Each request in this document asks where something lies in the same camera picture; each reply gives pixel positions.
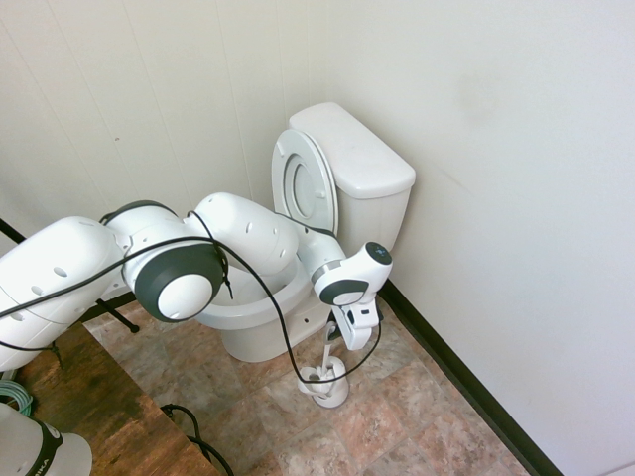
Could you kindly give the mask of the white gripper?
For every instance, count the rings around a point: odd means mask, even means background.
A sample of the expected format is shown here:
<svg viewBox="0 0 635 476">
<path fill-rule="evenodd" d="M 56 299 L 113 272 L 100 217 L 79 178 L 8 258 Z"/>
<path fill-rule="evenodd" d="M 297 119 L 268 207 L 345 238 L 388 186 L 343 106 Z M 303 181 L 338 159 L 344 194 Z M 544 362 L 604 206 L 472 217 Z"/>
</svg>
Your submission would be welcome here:
<svg viewBox="0 0 635 476">
<path fill-rule="evenodd" d="M 343 338 L 348 350 L 360 350 L 368 342 L 373 328 L 380 322 L 375 300 L 336 308 L 336 322 L 331 340 Z"/>
</svg>

